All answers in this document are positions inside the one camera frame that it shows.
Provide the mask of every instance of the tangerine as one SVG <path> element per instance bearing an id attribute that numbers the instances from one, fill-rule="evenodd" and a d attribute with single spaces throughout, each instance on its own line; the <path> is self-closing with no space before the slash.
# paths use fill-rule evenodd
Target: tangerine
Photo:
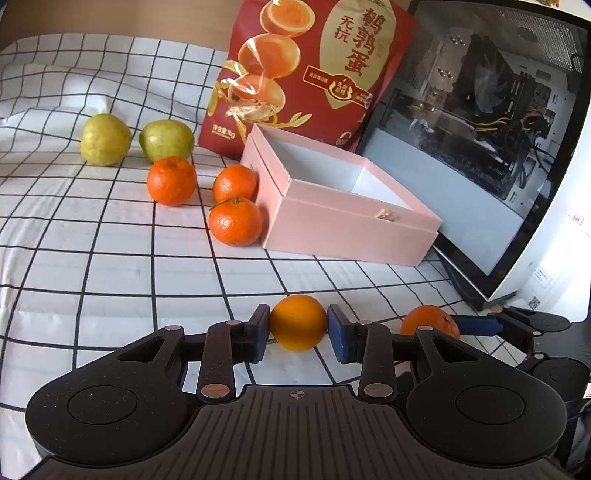
<path id="1" fill-rule="evenodd" d="M 262 215 L 250 200 L 231 197 L 211 208 L 209 229 L 223 244 L 247 247 L 261 236 Z"/>
<path id="2" fill-rule="evenodd" d="M 298 37 L 312 28 L 314 17 L 314 11 L 301 0 L 271 0 L 259 19 L 269 33 Z"/>
<path id="3" fill-rule="evenodd" d="M 286 350 L 302 352 L 318 344 L 326 333 L 324 308 L 308 295 L 290 295 L 271 312 L 269 330 Z"/>
<path id="4" fill-rule="evenodd" d="M 244 197 L 249 200 L 255 194 L 256 174 L 244 165 L 230 165 L 224 168 L 213 182 L 213 198 L 221 202 L 230 197 Z"/>
<path id="5" fill-rule="evenodd" d="M 421 305 L 412 309 L 402 321 L 400 333 L 414 335 L 414 331 L 421 325 L 428 325 L 454 338 L 460 338 L 460 330 L 453 318 L 435 305 Z"/>
<path id="6" fill-rule="evenodd" d="M 150 168 L 146 186 L 155 202 L 175 207 L 191 198 L 197 186 L 197 175 L 183 157 L 161 158 Z"/>
<path id="7" fill-rule="evenodd" d="M 285 93 L 275 80 L 247 73 L 232 81 L 228 101 L 246 120 L 265 120 L 285 106 Z"/>
<path id="8" fill-rule="evenodd" d="M 262 33 L 243 43 L 238 51 L 238 62 L 249 73 L 280 79 L 300 64 L 300 48 L 289 37 Z"/>

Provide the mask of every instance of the cables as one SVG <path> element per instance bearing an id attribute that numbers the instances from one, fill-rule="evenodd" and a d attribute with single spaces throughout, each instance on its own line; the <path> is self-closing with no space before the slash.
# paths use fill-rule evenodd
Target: cables
<path id="1" fill-rule="evenodd" d="M 541 168 L 542 170 L 544 170 L 544 172 L 546 173 L 546 175 L 549 175 L 549 174 L 550 174 L 550 172 L 549 172 L 548 170 L 546 170 L 546 169 L 544 168 L 544 166 L 542 165 L 542 161 L 540 160 L 540 156 L 538 155 L 538 149 L 535 147 L 535 145 L 532 145 L 532 147 L 533 147 L 533 150 L 534 150 L 534 153 L 535 153 L 535 157 L 536 157 L 536 158 L 537 158 L 537 160 L 538 160 L 538 165 L 540 166 L 540 168 Z"/>

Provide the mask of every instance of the pink box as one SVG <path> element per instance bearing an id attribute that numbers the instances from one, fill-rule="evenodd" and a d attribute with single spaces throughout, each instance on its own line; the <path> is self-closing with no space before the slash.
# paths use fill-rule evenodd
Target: pink box
<path id="1" fill-rule="evenodd" d="M 418 265 L 441 225 L 367 158 L 278 128 L 255 125 L 241 163 L 258 174 L 270 250 Z"/>

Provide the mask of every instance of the blue gripper pad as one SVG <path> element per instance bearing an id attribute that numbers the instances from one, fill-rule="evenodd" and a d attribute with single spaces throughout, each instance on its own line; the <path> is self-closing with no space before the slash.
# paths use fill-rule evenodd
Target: blue gripper pad
<path id="1" fill-rule="evenodd" d="M 493 337 L 503 331 L 503 326 L 494 317 L 477 315 L 452 315 L 462 335 Z"/>
<path id="2" fill-rule="evenodd" d="M 349 321 L 337 304 L 330 305 L 326 313 L 329 318 L 330 343 L 336 359 L 343 365 L 355 363 L 357 361 L 355 325 Z"/>
<path id="3" fill-rule="evenodd" d="M 345 342 L 345 331 L 343 325 L 339 321 L 338 315 L 335 313 L 331 305 L 326 311 L 329 317 L 329 337 L 330 343 L 333 346 L 336 359 L 344 363 L 347 358 L 347 344 Z"/>

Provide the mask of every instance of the white tablecloth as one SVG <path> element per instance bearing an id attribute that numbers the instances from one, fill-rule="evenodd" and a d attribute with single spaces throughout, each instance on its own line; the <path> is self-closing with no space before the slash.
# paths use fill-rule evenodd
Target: white tablecloth
<path id="1" fill-rule="evenodd" d="M 24 422 L 32 394 L 73 368 L 165 325 L 202 333 L 248 320 L 259 303 L 307 293 L 353 320 L 384 322 L 422 304 L 449 313 L 461 301 L 434 255 L 417 268 L 231 248 L 206 228 L 213 179 L 232 161 L 195 148 L 190 205 L 155 205 L 150 162 L 137 139 L 147 123 L 175 118 L 199 134 L 221 51 L 94 34 L 19 40 L 0 54 L 0 468 L 19 478 L 38 461 Z M 113 167 L 78 153 L 88 117 L 111 112 L 134 142 Z M 522 354 L 497 338 L 466 341 L 511 364 Z M 198 364 L 184 389 L 195 391 Z M 353 384 L 328 338 L 290 353 L 269 342 L 264 361 L 235 367 L 245 384 Z"/>

